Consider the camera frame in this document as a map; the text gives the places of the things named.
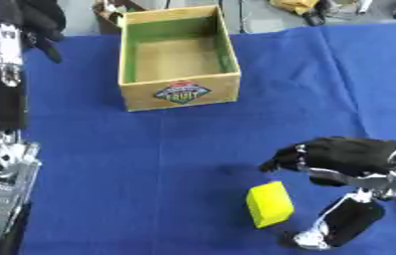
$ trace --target gray floor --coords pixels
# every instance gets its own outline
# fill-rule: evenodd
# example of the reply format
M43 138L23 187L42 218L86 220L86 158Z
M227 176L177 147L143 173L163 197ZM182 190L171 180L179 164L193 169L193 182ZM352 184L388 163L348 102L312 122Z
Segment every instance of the gray floor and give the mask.
M133 0L146 8L159 8L164 0ZM200 6L215 4L217 0L177 0L176 6ZM59 0L68 17L66 35L94 35L98 33L96 18L91 6L94 0ZM396 0L374 0L369 12L352 20L330 19L330 24L341 23L393 23L392 7ZM230 33L240 31L238 0L224 0L226 22ZM276 32L304 26L301 17L271 6L267 0L244 0L244 25L248 33Z

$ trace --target label on crate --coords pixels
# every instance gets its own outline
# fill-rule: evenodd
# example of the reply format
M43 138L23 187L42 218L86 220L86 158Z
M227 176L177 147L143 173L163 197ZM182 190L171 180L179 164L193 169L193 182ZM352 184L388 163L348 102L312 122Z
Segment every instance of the label on crate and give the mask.
M178 81L170 84L169 87L154 96L158 99L184 105L210 92L211 90L200 87L190 81Z

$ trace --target robotic hand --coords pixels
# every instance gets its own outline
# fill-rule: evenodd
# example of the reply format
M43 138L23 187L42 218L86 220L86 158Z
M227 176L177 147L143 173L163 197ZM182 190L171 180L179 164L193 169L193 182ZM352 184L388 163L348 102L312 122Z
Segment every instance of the robotic hand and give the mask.
M17 254L41 162L39 146L21 139L25 127L25 47L60 56L47 40L63 39L65 16L55 0L0 0L0 254Z
M261 166L279 168L307 172L318 185L357 187L326 207L310 229L288 236L300 248L339 247L384 216L377 199L396 200L396 140L317 138L282 148Z

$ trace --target yellow foam block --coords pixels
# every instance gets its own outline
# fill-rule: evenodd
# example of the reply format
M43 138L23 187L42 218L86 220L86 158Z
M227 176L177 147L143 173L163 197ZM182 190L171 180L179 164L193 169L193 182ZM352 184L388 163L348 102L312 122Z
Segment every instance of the yellow foam block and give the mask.
M281 181L255 186L246 198L257 228L287 220L294 206Z

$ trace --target blue tablecloth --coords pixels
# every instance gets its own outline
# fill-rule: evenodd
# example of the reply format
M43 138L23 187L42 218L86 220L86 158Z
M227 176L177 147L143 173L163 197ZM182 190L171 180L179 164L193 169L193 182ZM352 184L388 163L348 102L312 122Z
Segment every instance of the blue tablecloth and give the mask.
M44 163L23 245L31 255L306 254L284 230L308 228L349 188L256 166L321 135L396 138L396 25L238 35L237 103L127 113L117 87L119 38L70 38L62 65L27 56L28 139ZM296 207L257 230L254 185L282 180ZM396 255L396 203L348 245L325 254Z

